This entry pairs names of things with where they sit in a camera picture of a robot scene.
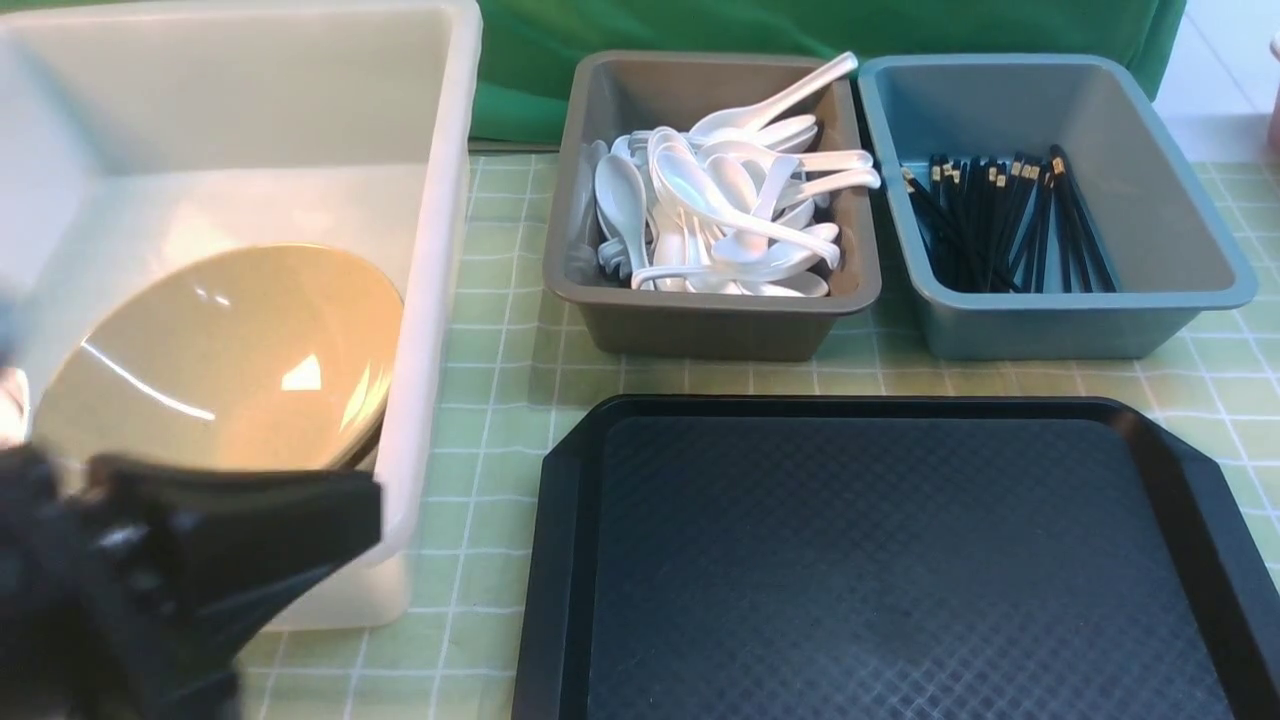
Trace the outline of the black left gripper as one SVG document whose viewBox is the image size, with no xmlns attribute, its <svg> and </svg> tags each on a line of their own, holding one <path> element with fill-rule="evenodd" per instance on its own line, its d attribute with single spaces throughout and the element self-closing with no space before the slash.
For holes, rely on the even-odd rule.
<svg viewBox="0 0 1280 720">
<path fill-rule="evenodd" d="M 294 601 L 381 539 L 370 471 L 214 471 L 97 455 L 90 532 L 148 620 L 233 657 Z M 150 656 L 128 659 L 64 542 L 47 459 L 3 451 L 3 717 L 238 719 L 239 680 L 163 691 Z"/>
</svg>

